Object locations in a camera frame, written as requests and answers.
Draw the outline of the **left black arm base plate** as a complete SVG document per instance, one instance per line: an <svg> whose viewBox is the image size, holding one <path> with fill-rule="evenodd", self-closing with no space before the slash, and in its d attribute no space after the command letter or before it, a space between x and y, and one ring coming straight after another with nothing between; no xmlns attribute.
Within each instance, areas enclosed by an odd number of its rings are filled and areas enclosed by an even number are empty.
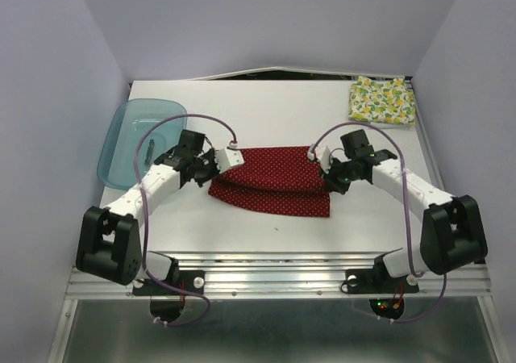
<svg viewBox="0 0 516 363"><path fill-rule="evenodd" d="M182 270L175 287L177 289L186 290L195 294L204 294L204 286L206 273L204 270ZM145 279L141 287L133 287L132 294L136 297L152 297L152 296L178 296L177 292L165 289L155 282Z"/></svg>

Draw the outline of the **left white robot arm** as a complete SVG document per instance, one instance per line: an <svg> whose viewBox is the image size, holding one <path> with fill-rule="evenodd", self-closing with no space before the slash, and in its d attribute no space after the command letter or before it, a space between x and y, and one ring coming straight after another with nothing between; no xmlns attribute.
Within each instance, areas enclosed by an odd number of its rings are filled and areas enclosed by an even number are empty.
<svg viewBox="0 0 516 363"><path fill-rule="evenodd" d="M188 182L198 185L219 175L217 154L203 151L206 136L184 131L178 145L161 154L125 194L83 215L76 268L126 286L148 269L152 212Z"/></svg>

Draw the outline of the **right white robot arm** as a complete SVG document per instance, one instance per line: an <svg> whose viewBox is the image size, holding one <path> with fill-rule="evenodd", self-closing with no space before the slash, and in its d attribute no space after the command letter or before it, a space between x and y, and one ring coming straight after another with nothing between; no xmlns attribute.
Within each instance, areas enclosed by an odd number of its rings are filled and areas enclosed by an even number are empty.
<svg viewBox="0 0 516 363"><path fill-rule="evenodd" d="M426 272L444 275L481 261L488 245L477 201L449 194L409 171L400 148L375 150L364 129L341 136L345 161L315 142L309 161L329 192L346 194L356 181L367 181L398 200L406 221L406 246L379 257L371 271L372 284L390 290L400 277Z"/></svg>

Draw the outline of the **red polka dot skirt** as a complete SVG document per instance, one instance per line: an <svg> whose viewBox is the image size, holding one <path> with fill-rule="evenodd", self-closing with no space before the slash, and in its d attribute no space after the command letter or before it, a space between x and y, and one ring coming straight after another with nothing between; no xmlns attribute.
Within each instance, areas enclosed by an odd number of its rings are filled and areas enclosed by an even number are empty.
<svg viewBox="0 0 516 363"><path fill-rule="evenodd" d="M208 195L248 211L328 218L330 195L307 146L243 148L244 164L215 178Z"/></svg>

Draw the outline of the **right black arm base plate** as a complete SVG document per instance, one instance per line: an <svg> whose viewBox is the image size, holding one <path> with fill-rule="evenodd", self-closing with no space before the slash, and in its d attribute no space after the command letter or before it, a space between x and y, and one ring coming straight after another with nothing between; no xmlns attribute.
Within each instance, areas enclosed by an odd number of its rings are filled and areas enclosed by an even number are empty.
<svg viewBox="0 0 516 363"><path fill-rule="evenodd" d="M420 291L418 284L411 285L406 277L390 277L373 269L347 269L339 288L345 294L416 294Z"/></svg>

